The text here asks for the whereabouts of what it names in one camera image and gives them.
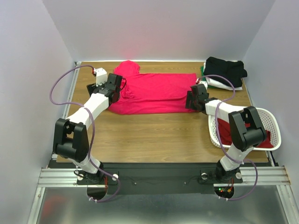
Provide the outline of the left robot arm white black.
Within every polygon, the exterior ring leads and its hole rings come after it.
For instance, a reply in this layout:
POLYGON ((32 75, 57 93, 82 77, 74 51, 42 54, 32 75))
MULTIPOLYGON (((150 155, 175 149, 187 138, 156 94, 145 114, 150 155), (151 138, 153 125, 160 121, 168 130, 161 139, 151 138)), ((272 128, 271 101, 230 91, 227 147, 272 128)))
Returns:
POLYGON ((126 79, 113 73, 96 71, 96 82, 89 84, 90 98, 74 114, 55 123, 53 152, 73 162, 82 169, 78 177, 101 183, 104 174, 99 171, 103 164, 91 155, 92 142, 88 128, 95 127, 95 119, 111 104, 120 99, 126 79))

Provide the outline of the pink t shirt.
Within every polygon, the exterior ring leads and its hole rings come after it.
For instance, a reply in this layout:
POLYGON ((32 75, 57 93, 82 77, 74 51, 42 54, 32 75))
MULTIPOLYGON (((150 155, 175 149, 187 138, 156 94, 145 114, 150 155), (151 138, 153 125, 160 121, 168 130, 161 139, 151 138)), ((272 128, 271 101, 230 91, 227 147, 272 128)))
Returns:
POLYGON ((139 64, 124 61, 114 74, 125 78, 120 99, 108 110, 120 115, 190 113, 185 108, 187 91, 195 84, 195 73, 140 73, 139 64))

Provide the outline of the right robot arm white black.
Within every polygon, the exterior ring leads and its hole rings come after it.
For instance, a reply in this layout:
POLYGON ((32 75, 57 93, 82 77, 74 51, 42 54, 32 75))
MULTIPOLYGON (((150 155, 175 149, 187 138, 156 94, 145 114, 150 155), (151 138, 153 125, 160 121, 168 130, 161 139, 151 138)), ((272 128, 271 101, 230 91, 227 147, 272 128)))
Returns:
POLYGON ((232 143, 216 164, 215 175, 219 181, 233 178, 248 153, 268 138, 255 107, 234 106, 216 98, 209 98, 203 84, 191 86, 187 92, 185 107, 213 115, 215 122, 223 120, 229 124, 232 143))

